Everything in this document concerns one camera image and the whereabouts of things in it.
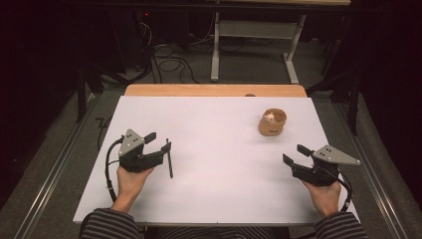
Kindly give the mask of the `person's left hand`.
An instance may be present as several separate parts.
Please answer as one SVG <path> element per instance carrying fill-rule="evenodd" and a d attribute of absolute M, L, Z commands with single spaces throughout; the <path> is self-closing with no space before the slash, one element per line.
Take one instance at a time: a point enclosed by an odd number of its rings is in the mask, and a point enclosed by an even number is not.
<path fill-rule="evenodd" d="M 142 172 L 129 172 L 120 166 L 116 171 L 118 198 L 135 199 L 141 192 L 147 177 L 152 171 L 153 168 Z"/>

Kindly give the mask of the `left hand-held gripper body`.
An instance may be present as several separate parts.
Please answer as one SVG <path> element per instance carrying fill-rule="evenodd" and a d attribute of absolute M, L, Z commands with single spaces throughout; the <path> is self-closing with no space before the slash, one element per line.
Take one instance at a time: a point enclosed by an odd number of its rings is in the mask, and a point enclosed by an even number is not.
<path fill-rule="evenodd" d="M 128 129 L 118 152 L 119 165 L 129 172 L 142 172 L 163 163 L 161 151 L 144 154 L 144 136 Z"/>

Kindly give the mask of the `black striped pen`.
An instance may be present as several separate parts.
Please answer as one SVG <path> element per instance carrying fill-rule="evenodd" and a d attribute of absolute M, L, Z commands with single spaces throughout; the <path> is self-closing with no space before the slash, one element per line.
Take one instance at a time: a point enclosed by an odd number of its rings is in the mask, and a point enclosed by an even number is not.
<path fill-rule="evenodd" d="M 173 178 L 173 168 L 172 168 L 172 161 L 171 161 L 171 150 L 167 153 L 167 162 L 168 162 L 168 168 L 169 168 L 169 176 L 170 178 Z"/>

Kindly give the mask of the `black stand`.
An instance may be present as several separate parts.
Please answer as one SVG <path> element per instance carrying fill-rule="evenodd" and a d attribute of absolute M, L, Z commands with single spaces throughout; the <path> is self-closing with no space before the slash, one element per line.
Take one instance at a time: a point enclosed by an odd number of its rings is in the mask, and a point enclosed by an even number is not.
<path fill-rule="evenodd" d="M 360 75 L 351 72 L 342 72 L 329 77 L 322 82 L 306 89 L 308 96 L 318 91 L 332 89 L 330 99 L 333 103 L 348 101 L 347 123 L 354 135 L 357 135 L 357 113 Z"/>
<path fill-rule="evenodd" d="M 100 68 L 93 63 L 83 63 L 77 73 L 77 93 L 78 93 L 78 117 L 80 122 L 87 111 L 86 87 L 89 87 L 92 93 L 101 94 L 104 86 L 101 80 Z"/>

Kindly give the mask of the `person's right hand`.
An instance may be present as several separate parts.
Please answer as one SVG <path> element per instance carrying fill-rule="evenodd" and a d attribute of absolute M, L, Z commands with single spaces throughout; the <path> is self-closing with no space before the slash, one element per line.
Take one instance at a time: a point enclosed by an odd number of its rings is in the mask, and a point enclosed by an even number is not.
<path fill-rule="evenodd" d="M 303 185 L 309 191 L 314 207 L 321 217 L 328 217 L 338 211 L 341 186 L 337 182 L 318 187 L 304 181 Z"/>

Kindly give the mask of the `round wooden pen holder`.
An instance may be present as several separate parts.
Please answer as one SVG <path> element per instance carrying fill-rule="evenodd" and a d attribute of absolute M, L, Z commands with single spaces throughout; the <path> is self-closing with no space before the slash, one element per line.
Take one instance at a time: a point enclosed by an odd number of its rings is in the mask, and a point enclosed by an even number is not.
<path fill-rule="evenodd" d="M 264 120 L 264 115 L 273 113 L 275 116 L 274 122 L 267 122 Z M 259 132 L 264 136 L 277 136 L 282 133 L 287 122 L 287 114 L 281 109 L 267 109 L 264 111 L 259 122 Z"/>

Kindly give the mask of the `metal floor rail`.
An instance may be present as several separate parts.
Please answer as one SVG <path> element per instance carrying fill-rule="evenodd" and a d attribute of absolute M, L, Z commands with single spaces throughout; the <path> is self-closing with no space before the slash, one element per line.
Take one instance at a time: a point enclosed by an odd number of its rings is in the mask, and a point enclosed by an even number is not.
<path fill-rule="evenodd" d="M 96 96 L 95 94 L 90 94 L 88 97 L 88 100 L 86 101 L 86 114 L 72 128 L 72 131 L 65 141 L 59 156 L 57 157 L 52 169 L 50 170 L 46 180 L 44 181 L 13 239 L 30 239 L 35 226 L 37 225 L 42 213 L 44 212 L 69 162 L 70 153 L 73 151 L 74 145 L 84 127 L 84 124 L 87 121 L 88 115 L 92 112 L 93 108 L 98 103 L 99 98 L 100 97 Z"/>
<path fill-rule="evenodd" d="M 361 160 L 361 167 L 363 168 L 368 187 L 370 188 L 377 207 L 388 227 L 390 235 L 393 239 L 408 239 L 408 235 L 393 208 L 391 200 L 381 185 L 381 181 L 377 177 L 369 161 L 369 157 L 364 151 L 363 144 L 358 139 L 358 136 L 351 131 L 348 125 L 346 110 L 339 104 L 334 104 L 333 107 L 340 117 L 342 125 L 347 131 L 348 137 L 351 139 L 352 145 Z"/>

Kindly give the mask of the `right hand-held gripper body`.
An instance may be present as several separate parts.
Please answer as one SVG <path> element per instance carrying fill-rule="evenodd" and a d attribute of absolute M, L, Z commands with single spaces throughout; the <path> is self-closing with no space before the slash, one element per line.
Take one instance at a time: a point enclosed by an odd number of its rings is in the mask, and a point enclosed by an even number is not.
<path fill-rule="evenodd" d="M 293 177 L 315 186 L 330 186 L 338 180 L 339 165 L 361 165 L 359 159 L 331 146 L 325 145 L 318 150 L 312 150 L 312 167 L 295 163 L 292 168 Z"/>

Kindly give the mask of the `white metal desk frame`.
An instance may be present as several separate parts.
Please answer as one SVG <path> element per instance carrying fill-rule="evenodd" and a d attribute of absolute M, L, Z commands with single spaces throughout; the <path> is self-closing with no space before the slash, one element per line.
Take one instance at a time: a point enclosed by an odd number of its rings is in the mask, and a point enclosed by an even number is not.
<path fill-rule="evenodd" d="M 220 14 L 214 14 L 214 40 L 213 54 L 211 60 L 212 82 L 219 80 L 220 67 L 220 38 L 238 37 L 238 38 L 258 38 L 258 39 L 277 39 L 290 40 L 290 50 L 283 54 L 283 60 L 288 72 L 290 82 L 298 84 L 299 79 L 293 63 L 293 57 L 302 34 L 307 16 L 301 15 L 296 23 L 276 23 L 276 22 L 257 22 L 241 20 L 221 20 Z"/>

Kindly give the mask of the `white board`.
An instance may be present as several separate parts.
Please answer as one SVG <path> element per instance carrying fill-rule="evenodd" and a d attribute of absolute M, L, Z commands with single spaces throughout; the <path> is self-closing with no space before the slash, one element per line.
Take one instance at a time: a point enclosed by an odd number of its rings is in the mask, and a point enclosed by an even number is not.
<path fill-rule="evenodd" d="M 281 134 L 264 136 L 264 111 L 281 109 Z M 283 155 L 311 165 L 297 151 L 318 150 L 327 139 L 309 98 L 121 97 L 74 216 L 82 221 L 111 204 L 106 183 L 115 180 L 118 149 L 113 142 L 128 129 L 156 139 L 146 152 L 172 143 L 173 178 L 167 157 L 148 176 L 130 213 L 142 225 L 242 226 L 309 225 L 318 215 L 303 184 Z"/>

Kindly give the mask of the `wooden table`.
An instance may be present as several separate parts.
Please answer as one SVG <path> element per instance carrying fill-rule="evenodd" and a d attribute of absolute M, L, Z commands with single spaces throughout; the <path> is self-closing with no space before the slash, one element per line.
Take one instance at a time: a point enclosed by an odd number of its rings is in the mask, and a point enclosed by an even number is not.
<path fill-rule="evenodd" d="M 133 84 L 126 96 L 137 97 L 294 97 L 308 95 L 300 85 Z"/>

